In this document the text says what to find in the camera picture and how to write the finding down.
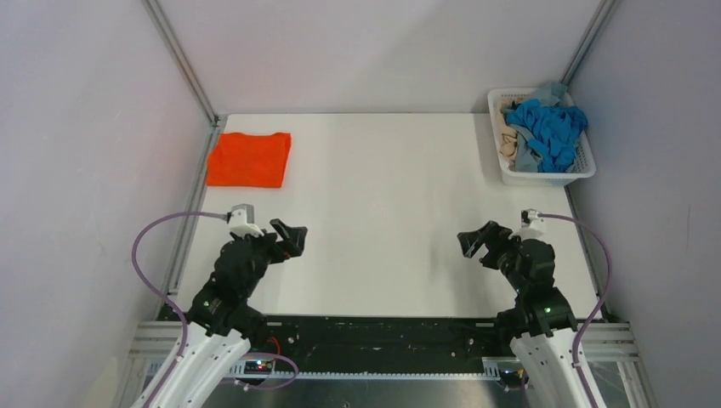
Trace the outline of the blue t-shirt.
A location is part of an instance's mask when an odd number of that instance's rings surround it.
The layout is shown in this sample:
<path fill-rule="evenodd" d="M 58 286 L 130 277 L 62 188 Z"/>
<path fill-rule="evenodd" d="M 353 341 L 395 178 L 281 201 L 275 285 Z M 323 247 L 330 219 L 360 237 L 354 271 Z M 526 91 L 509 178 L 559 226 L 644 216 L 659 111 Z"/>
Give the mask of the blue t-shirt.
<path fill-rule="evenodd" d="M 576 148 L 588 125 L 575 106 L 550 106 L 539 99 L 502 109 L 507 126 L 519 137 L 514 170 L 520 173 L 571 173 Z"/>

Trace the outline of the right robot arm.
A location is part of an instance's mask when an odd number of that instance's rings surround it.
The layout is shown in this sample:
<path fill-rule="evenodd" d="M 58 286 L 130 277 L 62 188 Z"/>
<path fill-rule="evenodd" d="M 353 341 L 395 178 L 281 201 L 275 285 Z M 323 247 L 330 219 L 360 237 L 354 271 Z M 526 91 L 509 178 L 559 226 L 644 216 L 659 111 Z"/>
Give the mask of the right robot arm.
<path fill-rule="evenodd" d="M 520 386 L 531 385 L 543 407 L 605 406 L 581 345 L 588 325 L 578 323 L 555 285 L 554 248 L 494 221 L 457 239 L 465 258 L 484 248 L 480 264 L 500 271 L 514 289 L 514 306 L 497 314 L 493 339 L 523 366 Z"/>

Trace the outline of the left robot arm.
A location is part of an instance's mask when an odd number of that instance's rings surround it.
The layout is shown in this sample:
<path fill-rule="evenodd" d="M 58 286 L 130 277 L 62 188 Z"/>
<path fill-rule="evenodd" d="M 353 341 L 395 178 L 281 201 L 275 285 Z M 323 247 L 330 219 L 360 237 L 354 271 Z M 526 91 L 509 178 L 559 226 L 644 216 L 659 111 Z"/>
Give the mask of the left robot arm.
<path fill-rule="evenodd" d="M 171 308 L 181 324 L 169 355 L 134 402 L 136 407 L 199 407 L 232 365 L 246 354 L 262 351 L 269 339 L 267 320 L 249 306 L 249 298 L 271 264 L 282 264 L 304 252 L 308 234 L 305 226 L 292 227 L 273 218 L 273 230 L 267 231 L 253 223 L 245 206 L 203 215 L 224 221 L 231 239 L 221 247 L 207 282 L 186 311 L 149 281 L 138 261 L 143 237 L 179 215 L 173 213 L 151 222 L 133 241 L 131 262 L 136 274 Z"/>

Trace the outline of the folded orange t-shirt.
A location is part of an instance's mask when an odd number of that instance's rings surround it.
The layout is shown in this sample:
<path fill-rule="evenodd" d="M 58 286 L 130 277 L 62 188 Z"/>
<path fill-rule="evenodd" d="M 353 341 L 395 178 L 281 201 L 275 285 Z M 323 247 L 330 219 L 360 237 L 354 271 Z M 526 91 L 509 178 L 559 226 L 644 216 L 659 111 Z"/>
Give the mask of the folded orange t-shirt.
<path fill-rule="evenodd" d="M 290 133 L 223 133 L 207 159 L 206 185 L 280 189 L 291 148 Z"/>

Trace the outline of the grey-blue crumpled t-shirt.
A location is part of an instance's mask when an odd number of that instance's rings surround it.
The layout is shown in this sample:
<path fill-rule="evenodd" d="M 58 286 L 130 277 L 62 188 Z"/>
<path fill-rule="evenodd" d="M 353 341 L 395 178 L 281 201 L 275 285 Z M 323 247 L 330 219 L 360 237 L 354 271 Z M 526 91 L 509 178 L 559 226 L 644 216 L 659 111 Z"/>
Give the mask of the grey-blue crumpled t-shirt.
<path fill-rule="evenodd" d="M 573 162 L 571 119 L 562 105 L 567 90 L 548 82 L 504 111 L 506 123 L 518 131 L 517 171 L 563 173 Z"/>

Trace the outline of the beige crumpled t-shirt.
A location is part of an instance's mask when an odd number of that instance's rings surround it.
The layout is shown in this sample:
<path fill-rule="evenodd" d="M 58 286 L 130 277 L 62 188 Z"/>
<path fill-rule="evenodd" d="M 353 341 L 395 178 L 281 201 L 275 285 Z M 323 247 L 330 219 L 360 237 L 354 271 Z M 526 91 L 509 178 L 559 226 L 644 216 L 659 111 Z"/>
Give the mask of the beige crumpled t-shirt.
<path fill-rule="evenodd" d="M 497 123 L 500 129 L 499 153 L 510 165 L 514 165 L 518 152 L 518 131 L 506 123 L 503 110 L 510 108 L 513 102 L 515 102 L 513 98 L 501 98 L 496 110 Z"/>

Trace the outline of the white plastic laundry basket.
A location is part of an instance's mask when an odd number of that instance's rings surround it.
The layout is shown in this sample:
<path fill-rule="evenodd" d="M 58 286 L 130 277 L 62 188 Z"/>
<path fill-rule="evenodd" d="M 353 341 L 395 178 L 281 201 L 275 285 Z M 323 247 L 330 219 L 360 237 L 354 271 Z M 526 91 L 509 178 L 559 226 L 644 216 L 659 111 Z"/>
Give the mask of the white plastic laundry basket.
<path fill-rule="evenodd" d="M 507 185 L 533 187 L 564 187 L 578 179 L 588 179 L 596 173 L 596 164 L 585 132 L 576 142 L 576 158 L 568 173 L 524 173 L 512 171 L 509 162 L 501 152 L 501 128 L 496 111 L 505 99 L 524 99 L 538 90 L 538 87 L 493 88 L 487 94 L 491 113 L 491 129 L 501 170 L 501 180 Z"/>

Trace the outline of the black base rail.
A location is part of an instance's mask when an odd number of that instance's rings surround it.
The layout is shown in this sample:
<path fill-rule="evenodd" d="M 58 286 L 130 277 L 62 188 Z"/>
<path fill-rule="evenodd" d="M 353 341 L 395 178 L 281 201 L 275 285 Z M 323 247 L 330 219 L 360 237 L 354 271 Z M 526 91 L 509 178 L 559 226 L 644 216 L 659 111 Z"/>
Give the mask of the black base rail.
<path fill-rule="evenodd" d="M 305 376 L 480 374 L 510 358 L 510 336 L 491 318 L 269 314 L 253 352 L 276 352 Z"/>

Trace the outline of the aluminium frame profile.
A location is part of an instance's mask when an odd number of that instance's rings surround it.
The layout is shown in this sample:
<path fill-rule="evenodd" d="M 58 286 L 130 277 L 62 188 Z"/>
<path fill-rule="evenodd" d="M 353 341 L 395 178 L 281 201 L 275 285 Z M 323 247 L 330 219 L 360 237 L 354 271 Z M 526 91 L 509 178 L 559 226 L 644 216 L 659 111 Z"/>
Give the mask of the aluminium frame profile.
<path fill-rule="evenodd" d="M 138 324 L 122 367 L 112 407 L 129 407 L 141 394 L 153 360 L 164 360 L 179 336 L 177 321 L 143 321 Z M 593 323 L 582 338 L 589 365 L 614 363 L 622 393 L 631 407 L 657 407 L 640 351 L 628 323 Z"/>

